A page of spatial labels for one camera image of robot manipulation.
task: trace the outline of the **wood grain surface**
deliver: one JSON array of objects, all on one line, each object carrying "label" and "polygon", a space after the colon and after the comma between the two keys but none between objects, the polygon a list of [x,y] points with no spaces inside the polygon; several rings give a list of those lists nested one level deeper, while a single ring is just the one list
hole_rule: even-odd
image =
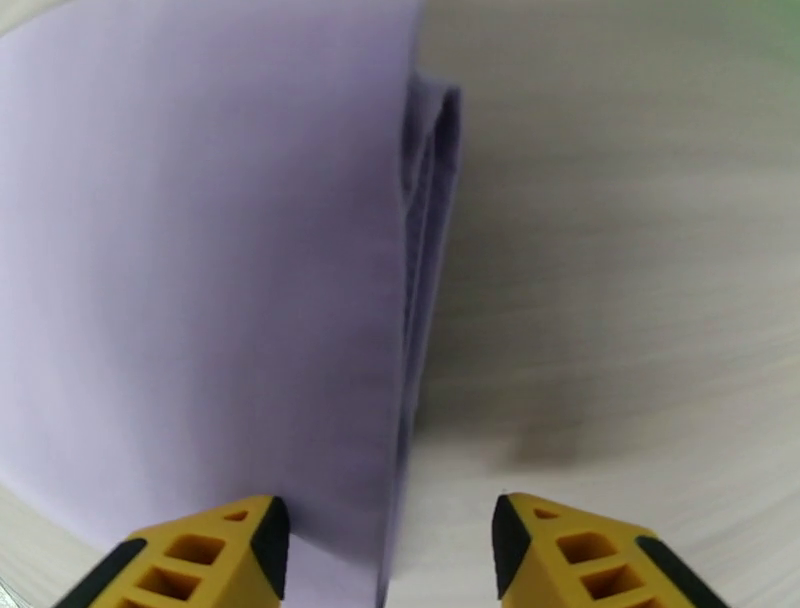
[{"label": "wood grain surface", "polygon": [[[508,490],[799,605],[800,9],[432,0],[422,59],[466,153],[389,607],[495,605]],[[96,558],[2,491],[0,522],[36,608]]]}]

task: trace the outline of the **lavender fabric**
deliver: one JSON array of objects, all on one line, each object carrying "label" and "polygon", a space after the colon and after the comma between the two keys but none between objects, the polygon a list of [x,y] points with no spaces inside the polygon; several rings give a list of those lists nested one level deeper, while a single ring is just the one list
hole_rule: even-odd
[{"label": "lavender fabric", "polygon": [[457,165],[416,2],[77,0],[0,39],[0,481],[107,549],[255,493],[385,594]]}]

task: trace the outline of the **table surface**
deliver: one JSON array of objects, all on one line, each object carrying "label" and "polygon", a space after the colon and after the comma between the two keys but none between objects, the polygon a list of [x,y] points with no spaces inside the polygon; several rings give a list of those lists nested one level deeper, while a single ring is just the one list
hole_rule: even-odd
[{"label": "table surface", "polygon": [[[495,605],[517,490],[656,529],[732,605],[800,602],[800,18],[752,4],[431,2],[467,149],[390,608]],[[0,521],[35,608],[97,558],[2,488]]]}]

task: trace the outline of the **folded fabric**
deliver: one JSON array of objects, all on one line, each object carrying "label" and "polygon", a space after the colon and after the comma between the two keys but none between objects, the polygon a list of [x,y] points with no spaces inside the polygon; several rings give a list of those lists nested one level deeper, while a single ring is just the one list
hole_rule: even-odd
[{"label": "folded fabric", "polygon": [[0,39],[0,481],[106,549],[255,493],[380,603],[459,140],[409,0],[77,0]]}]

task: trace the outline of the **purple cloth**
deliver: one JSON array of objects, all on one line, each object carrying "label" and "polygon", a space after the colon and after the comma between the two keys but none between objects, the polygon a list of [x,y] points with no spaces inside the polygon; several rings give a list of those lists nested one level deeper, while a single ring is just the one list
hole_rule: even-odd
[{"label": "purple cloth", "polygon": [[286,498],[385,593],[457,164],[414,1],[78,0],[0,39],[0,481],[98,548]]}]

